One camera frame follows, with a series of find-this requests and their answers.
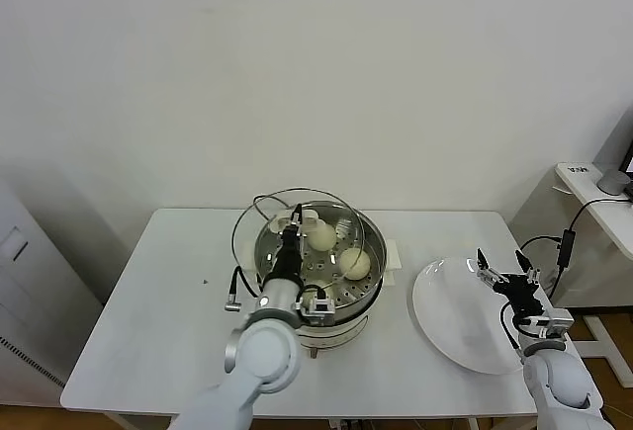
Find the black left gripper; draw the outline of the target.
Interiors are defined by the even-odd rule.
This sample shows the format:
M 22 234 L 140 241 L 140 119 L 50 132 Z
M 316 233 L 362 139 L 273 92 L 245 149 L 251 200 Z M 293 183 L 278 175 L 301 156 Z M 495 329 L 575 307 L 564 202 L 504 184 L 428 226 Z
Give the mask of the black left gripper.
M 287 225 L 281 232 L 282 245 L 277 252 L 276 259 L 269 273 L 270 278 L 299 278 L 303 259 L 301 253 L 301 229 L 303 223 L 303 206 L 297 204 L 294 208 L 294 224 Z

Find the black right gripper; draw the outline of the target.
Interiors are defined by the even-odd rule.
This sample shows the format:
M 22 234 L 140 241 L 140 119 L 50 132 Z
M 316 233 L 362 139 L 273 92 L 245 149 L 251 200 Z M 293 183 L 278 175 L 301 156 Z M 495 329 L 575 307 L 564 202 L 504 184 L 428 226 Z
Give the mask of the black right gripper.
M 477 250 L 477 276 L 489 287 L 496 285 L 496 292 L 507 298 L 513 311 L 514 322 L 538 321 L 545 316 L 545 310 L 540 300 L 535 297 L 539 289 L 539 270 L 535 269 L 530 260 L 521 250 L 515 251 L 515 256 L 523 275 L 501 274 L 490 267 L 481 248 Z

